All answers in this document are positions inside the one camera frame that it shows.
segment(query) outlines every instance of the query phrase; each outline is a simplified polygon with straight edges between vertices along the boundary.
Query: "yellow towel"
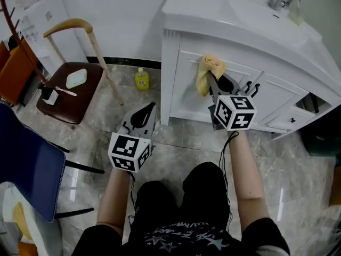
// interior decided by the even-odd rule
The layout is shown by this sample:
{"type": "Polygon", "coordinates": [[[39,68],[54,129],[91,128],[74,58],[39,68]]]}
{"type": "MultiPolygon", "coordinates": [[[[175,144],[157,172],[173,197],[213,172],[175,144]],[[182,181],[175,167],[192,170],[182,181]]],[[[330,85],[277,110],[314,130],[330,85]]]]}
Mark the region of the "yellow towel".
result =
{"type": "Polygon", "coordinates": [[[209,86],[207,82],[207,72],[211,71],[217,80],[223,76],[225,72],[225,64],[223,61],[213,55],[205,55],[201,57],[197,76],[197,90],[200,95],[205,97],[208,94],[209,86]]]}

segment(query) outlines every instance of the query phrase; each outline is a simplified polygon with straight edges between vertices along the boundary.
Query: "person's leg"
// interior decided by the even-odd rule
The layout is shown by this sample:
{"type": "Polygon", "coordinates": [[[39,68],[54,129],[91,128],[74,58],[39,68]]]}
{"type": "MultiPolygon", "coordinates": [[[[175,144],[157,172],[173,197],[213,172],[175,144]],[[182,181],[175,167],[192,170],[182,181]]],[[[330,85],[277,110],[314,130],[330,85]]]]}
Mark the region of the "person's leg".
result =
{"type": "Polygon", "coordinates": [[[129,241],[141,240],[154,229],[173,223],[177,214],[175,199],[163,183],[150,181],[143,184],[137,193],[129,241]]]}
{"type": "Polygon", "coordinates": [[[212,162],[196,166],[183,182],[185,192],[180,213],[184,221],[207,222],[225,229],[230,206],[224,175],[212,162]]]}

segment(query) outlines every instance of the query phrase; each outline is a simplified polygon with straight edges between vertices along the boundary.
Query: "toothbrush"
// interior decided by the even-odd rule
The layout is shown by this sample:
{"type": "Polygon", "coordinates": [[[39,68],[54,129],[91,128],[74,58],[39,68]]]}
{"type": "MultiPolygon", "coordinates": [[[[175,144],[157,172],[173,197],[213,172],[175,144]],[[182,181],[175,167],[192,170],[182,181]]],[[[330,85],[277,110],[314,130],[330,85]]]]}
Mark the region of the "toothbrush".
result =
{"type": "Polygon", "coordinates": [[[71,96],[77,96],[76,93],[73,93],[73,92],[68,91],[68,90],[64,90],[64,89],[62,89],[62,88],[60,88],[60,87],[58,87],[58,86],[56,86],[55,89],[56,89],[56,90],[59,90],[59,91],[63,91],[63,92],[65,92],[66,94],[69,94],[69,95],[71,95],[71,96]]]}

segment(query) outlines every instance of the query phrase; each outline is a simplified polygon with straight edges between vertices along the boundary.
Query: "yellow liquid bottle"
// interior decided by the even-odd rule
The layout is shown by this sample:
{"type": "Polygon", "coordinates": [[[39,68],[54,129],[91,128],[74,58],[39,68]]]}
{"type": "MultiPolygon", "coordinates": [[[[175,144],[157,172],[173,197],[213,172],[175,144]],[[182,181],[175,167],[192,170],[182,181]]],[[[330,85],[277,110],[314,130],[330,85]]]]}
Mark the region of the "yellow liquid bottle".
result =
{"type": "Polygon", "coordinates": [[[149,88],[149,74],[143,71],[143,68],[139,68],[139,72],[135,73],[135,85],[139,90],[146,90],[149,88]]]}

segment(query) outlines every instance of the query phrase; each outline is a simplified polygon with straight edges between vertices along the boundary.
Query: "white soap dish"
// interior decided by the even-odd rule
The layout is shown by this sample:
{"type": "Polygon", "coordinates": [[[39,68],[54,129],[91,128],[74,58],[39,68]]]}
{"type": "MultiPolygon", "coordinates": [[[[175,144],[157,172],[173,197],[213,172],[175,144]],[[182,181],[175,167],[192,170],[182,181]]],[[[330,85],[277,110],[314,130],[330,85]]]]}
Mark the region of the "white soap dish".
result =
{"type": "Polygon", "coordinates": [[[71,73],[66,80],[66,87],[68,89],[74,88],[86,82],[87,71],[85,68],[71,73]]]}

